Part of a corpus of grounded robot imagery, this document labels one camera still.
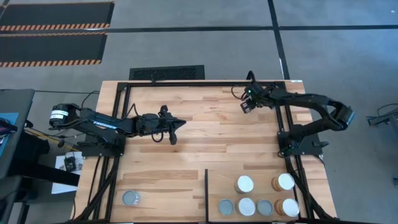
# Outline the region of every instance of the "silver lid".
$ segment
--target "silver lid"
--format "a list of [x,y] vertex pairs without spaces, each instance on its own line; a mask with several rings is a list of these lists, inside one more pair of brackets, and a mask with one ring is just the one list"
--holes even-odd
[[133,190],[128,190],[124,193],[122,200],[125,205],[137,205],[139,194]]
[[272,204],[268,200],[260,200],[257,203],[257,210],[261,215],[270,216],[272,214]]
[[223,215],[232,215],[234,212],[234,205],[230,199],[220,200],[218,210]]

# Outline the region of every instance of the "wooden tabletop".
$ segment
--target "wooden tabletop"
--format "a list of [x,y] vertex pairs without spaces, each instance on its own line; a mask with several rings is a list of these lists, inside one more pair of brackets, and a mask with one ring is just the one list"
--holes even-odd
[[[112,114],[118,82],[103,82],[97,112]],[[301,81],[285,82],[288,91],[304,93]],[[236,87],[234,91],[242,93],[243,88]],[[204,222],[205,169],[265,174],[285,172],[284,160],[277,157],[275,111],[258,108],[244,114],[240,101],[231,95],[230,87],[133,87],[129,102],[136,104],[139,114],[157,113],[162,105],[167,105],[169,112],[187,123],[177,130],[178,142],[174,146],[170,145],[167,134],[161,143],[154,143],[150,136],[127,140],[119,164],[112,222]],[[292,106],[291,110],[294,123],[312,121],[308,109]],[[284,109],[282,115],[287,128]],[[76,214],[87,205],[96,160],[96,157],[87,158],[83,165],[76,193]],[[313,156],[302,156],[302,160],[312,195],[327,213],[336,216],[323,164]],[[102,162],[93,193],[98,186],[101,165]],[[140,194],[138,206],[123,204],[122,196],[127,190]],[[105,192],[100,218],[104,217],[107,198],[108,192]],[[298,202],[305,217],[301,198]],[[210,216],[210,221],[212,218],[216,220],[217,215]]]

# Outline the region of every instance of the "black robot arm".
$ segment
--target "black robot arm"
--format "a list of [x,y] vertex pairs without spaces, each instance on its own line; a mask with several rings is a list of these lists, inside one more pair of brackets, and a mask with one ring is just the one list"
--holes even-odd
[[[157,114],[137,115],[133,118],[113,118],[97,113],[89,108],[80,108],[76,104],[58,104],[52,108],[50,125],[51,129],[76,129],[88,136],[96,138],[96,141],[79,142],[83,155],[91,156],[93,147],[102,147],[101,156],[122,155],[124,152],[125,138],[151,135],[155,142],[163,140],[164,133],[169,134],[171,144],[177,143],[175,131],[183,126],[186,121],[175,118],[168,112],[167,106],[160,107]],[[160,134],[160,139],[155,140],[154,135]]]
[[[281,151],[298,147],[306,136],[329,129],[333,131],[345,130],[354,118],[354,111],[350,107],[327,96],[311,93],[289,93],[275,86],[263,88],[257,83],[252,71],[249,72],[248,77],[251,77],[252,81],[244,89],[244,94],[241,97],[241,100],[244,101],[241,103],[244,113],[248,113],[256,107],[267,106],[273,109],[275,106],[289,105],[313,109],[321,116],[321,119],[317,121],[306,125],[295,124],[289,132],[279,133]],[[333,107],[334,110],[329,112],[328,106]]]

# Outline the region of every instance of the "gray floor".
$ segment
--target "gray floor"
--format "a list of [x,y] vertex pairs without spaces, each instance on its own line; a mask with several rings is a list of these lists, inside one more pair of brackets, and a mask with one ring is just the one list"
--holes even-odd
[[[55,2],[11,0],[11,3]],[[280,26],[398,24],[396,1],[278,0]],[[111,27],[271,25],[267,1],[261,0],[117,0]],[[291,79],[303,80],[307,92],[351,105],[356,117],[347,131],[325,132],[325,163],[338,216],[343,220],[396,223],[397,139],[391,127],[370,128],[365,116],[398,103],[398,30],[282,31]],[[0,69],[0,88],[99,90],[103,80],[126,80],[134,67],[205,65],[207,79],[281,79],[274,34],[262,32],[176,32],[110,34],[101,65]],[[83,95],[37,93],[29,115],[46,130],[52,105],[80,103]],[[97,97],[86,106],[95,108]],[[51,164],[55,154],[42,158]],[[28,223],[67,220],[73,194],[50,195],[38,187]]]

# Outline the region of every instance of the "jar lid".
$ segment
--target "jar lid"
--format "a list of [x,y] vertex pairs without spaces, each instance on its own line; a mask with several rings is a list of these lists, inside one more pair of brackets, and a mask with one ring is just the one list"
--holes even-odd
[[244,216],[251,216],[256,212],[256,204],[250,198],[242,198],[238,203],[238,208]]
[[230,199],[220,200],[218,210],[223,215],[232,215],[234,212],[234,205]]
[[246,193],[252,191],[254,187],[253,180],[246,175],[239,177],[237,185],[241,191]]
[[278,183],[284,190],[291,190],[294,187],[294,179],[290,174],[281,174]]
[[270,216],[272,214],[272,204],[268,200],[260,200],[257,203],[257,210],[261,215]]
[[300,212],[299,204],[291,198],[284,200],[282,208],[285,214],[290,217],[296,217]]
[[122,200],[125,205],[137,205],[139,194],[133,190],[128,190],[123,194]]

